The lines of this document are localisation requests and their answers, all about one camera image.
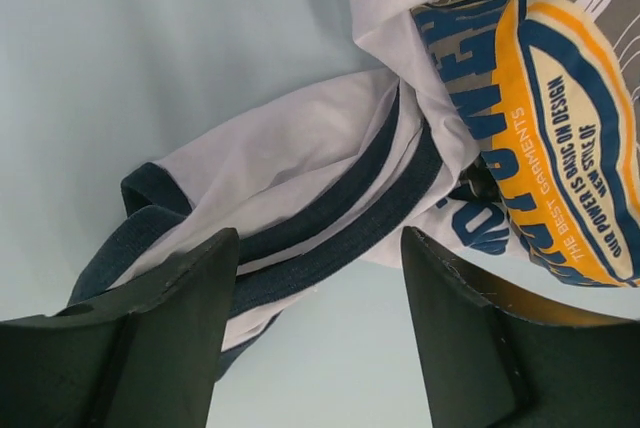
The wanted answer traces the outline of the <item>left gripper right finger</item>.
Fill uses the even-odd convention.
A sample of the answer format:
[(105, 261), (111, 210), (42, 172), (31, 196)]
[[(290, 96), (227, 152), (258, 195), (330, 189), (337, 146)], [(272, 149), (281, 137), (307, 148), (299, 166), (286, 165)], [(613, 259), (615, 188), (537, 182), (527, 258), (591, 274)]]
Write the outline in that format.
[(554, 301), (419, 229), (403, 274), (436, 427), (635, 427), (639, 324)]

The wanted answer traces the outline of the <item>white graphic tank top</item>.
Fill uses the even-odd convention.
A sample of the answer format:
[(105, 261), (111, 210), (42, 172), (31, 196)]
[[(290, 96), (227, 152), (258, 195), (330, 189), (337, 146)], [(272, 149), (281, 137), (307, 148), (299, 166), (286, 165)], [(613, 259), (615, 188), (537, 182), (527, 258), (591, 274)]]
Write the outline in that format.
[(380, 67), (248, 111), (121, 183), (79, 304), (239, 234), (221, 370), (413, 226), (565, 284), (639, 284), (639, 0), (350, 0)]

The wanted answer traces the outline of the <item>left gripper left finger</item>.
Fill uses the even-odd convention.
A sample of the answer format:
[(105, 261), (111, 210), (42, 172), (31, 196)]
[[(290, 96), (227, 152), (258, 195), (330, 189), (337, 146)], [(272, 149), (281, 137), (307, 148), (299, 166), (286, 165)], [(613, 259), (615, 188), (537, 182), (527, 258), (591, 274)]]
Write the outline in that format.
[(224, 229), (131, 281), (1, 325), (5, 427), (202, 427), (239, 239)]

